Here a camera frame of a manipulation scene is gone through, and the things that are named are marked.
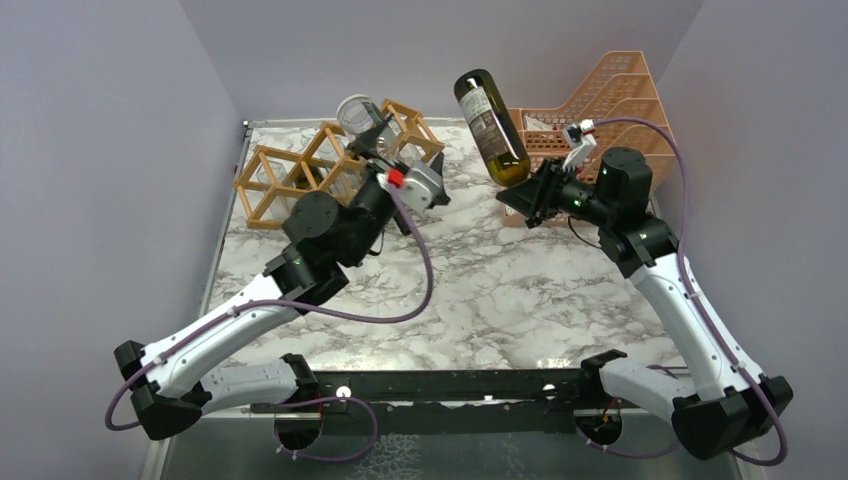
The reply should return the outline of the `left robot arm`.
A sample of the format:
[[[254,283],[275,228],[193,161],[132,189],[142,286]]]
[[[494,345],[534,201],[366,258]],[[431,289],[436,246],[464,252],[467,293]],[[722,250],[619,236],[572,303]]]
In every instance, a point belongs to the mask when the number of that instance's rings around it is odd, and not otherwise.
[[[365,163],[362,184],[347,203],[325,191],[301,196],[283,223],[288,245],[246,287],[217,309],[154,343],[127,341],[114,356],[135,424],[152,440],[173,437],[201,417],[249,404],[306,408],[318,381],[306,360],[287,354],[265,365],[227,368],[224,361],[261,335],[327,302],[346,285],[392,220],[414,228],[412,214],[447,205],[444,157],[402,163],[381,155],[380,127],[348,146]]]

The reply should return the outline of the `clear bottle silver cap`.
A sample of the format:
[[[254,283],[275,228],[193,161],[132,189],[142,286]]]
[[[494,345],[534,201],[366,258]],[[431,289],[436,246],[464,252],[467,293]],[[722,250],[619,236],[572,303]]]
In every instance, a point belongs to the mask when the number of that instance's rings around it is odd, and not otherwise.
[[[336,110],[338,124],[350,141],[374,124],[381,121],[390,122],[393,117],[393,114],[383,113],[374,100],[364,94],[354,94],[347,97]],[[379,144],[379,152],[385,158],[388,158],[390,154],[387,152],[386,132],[387,129],[384,131]]]

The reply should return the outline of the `short clear glass jar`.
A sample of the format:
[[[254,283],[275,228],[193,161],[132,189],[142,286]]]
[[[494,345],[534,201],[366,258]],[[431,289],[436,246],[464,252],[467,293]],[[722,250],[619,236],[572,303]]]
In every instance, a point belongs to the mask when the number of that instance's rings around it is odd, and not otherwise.
[[[252,190],[251,195],[259,202],[270,189],[273,180],[282,182],[288,174],[287,166],[277,160],[268,161],[269,169],[267,169],[262,161],[259,161],[256,171],[251,177],[251,181],[257,184],[263,184],[260,190]]]

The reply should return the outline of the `green bottle navy cream label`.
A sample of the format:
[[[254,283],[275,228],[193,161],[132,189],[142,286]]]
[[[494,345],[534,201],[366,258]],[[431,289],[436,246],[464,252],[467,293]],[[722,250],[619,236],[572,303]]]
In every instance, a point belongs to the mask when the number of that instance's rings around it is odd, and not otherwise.
[[[409,237],[412,235],[412,230],[409,222],[407,221],[407,216],[408,214],[403,207],[396,207],[392,216],[399,234],[403,237]]]

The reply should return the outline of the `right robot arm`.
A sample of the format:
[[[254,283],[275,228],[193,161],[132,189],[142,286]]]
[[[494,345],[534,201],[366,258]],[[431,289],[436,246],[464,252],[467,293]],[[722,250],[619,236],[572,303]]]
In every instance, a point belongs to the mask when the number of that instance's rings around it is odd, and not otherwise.
[[[708,460],[776,428],[793,391],[784,377],[762,372],[698,291],[682,243],[648,210],[652,179],[639,151],[613,147],[592,184],[563,160],[547,159],[496,198],[530,228],[558,214],[597,227],[601,250],[648,301],[689,371],[688,380],[675,380],[611,350],[582,362],[579,398],[592,407],[629,401],[668,422],[690,455]]]

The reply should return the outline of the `green bottle brown label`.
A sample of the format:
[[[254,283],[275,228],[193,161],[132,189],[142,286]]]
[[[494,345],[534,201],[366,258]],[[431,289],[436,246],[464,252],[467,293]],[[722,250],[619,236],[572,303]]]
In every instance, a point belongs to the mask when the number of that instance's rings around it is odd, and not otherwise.
[[[322,173],[318,169],[309,166],[307,170],[302,170],[293,180],[293,186],[299,190],[312,191],[317,189],[322,181]]]

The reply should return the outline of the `green bottle silver neck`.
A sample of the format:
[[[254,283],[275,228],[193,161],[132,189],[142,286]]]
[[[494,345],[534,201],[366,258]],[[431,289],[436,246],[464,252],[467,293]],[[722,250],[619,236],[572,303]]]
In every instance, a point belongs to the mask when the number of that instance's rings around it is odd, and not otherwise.
[[[491,73],[462,74],[453,93],[492,180],[502,187],[526,180],[531,160]]]

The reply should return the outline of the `tall clear glass bottle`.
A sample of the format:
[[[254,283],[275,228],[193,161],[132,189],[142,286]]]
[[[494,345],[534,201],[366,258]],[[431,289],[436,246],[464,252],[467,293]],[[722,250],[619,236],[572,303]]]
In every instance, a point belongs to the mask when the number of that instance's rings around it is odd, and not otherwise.
[[[341,203],[347,204],[358,192],[361,174],[359,170],[352,167],[342,166],[342,156],[334,147],[332,138],[340,148],[345,146],[345,137],[340,135],[333,135],[321,141],[313,155],[314,159],[319,160],[320,166],[317,169],[323,175],[323,181],[319,187],[338,197]]]

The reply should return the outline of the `wooden wine rack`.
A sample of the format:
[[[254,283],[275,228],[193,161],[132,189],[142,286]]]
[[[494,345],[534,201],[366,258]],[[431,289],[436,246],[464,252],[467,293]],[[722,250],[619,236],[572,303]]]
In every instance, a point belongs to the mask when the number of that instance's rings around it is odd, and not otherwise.
[[[365,161],[349,151],[348,143],[385,118],[388,126],[377,138],[377,153],[384,158],[431,164],[443,151],[420,111],[389,99],[376,104],[367,96],[350,97],[339,106],[337,118],[322,122],[299,151],[256,143],[234,182],[246,226],[280,228],[296,201],[312,191],[349,203],[364,181]]]

